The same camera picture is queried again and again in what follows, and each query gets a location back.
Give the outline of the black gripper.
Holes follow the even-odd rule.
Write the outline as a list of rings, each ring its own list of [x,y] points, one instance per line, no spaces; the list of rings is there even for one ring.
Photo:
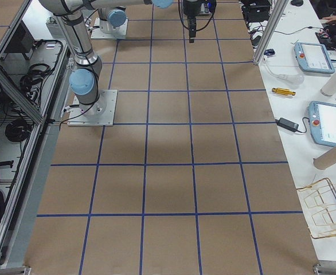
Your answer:
[[[188,18],[189,42],[194,43],[197,32],[197,20],[201,12],[202,1],[200,0],[183,0],[183,13]]]

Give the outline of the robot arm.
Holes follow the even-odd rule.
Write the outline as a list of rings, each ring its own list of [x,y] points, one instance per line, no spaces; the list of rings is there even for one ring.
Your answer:
[[[82,11],[97,11],[104,28],[116,29],[126,20],[127,6],[154,5],[166,9],[173,1],[40,1],[60,24],[68,46],[73,50],[76,70],[69,77],[69,86],[79,101],[82,116],[99,116],[106,110],[106,101],[99,91],[102,69],[100,56],[91,44]]]
[[[112,7],[98,9],[99,29],[102,33],[111,34],[114,30],[121,27],[126,19],[126,12],[124,8]]]

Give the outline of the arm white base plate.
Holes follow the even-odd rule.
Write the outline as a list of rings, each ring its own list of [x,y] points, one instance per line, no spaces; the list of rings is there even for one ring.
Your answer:
[[[82,115],[82,112],[88,109],[86,105],[71,109],[67,125],[70,127],[113,126],[117,96],[117,90],[99,90],[98,101],[85,114]]]
[[[124,40],[127,34],[128,18],[124,24],[118,27],[113,27],[107,21],[100,21],[96,18],[91,32],[92,40]]]

